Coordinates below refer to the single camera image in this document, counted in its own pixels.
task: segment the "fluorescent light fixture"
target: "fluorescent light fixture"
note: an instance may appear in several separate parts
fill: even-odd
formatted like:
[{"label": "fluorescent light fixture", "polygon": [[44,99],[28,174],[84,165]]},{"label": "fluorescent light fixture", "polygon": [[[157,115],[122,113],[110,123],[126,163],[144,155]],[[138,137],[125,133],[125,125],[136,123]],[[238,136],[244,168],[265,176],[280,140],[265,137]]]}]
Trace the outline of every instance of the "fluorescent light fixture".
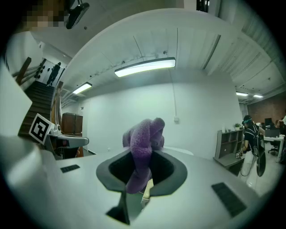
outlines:
[{"label": "fluorescent light fixture", "polygon": [[241,92],[236,92],[237,95],[241,95],[241,96],[248,96],[248,94],[245,93],[241,93]]},{"label": "fluorescent light fixture", "polygon": [[74,94],[78,94],[84,90],[86,90],[87,88],[91,88],[92,84],[86,82],[85,84],[81,85],[78,89],[74,90],[73,93]]},{"label": "fluorescent light fixture", "polygon": [[174,57],[147,60],[140,63],[132,64],[114,71],[118,77],[128,76],[137,72],[144,72],[159,68],[173,68],[176,65]]}]

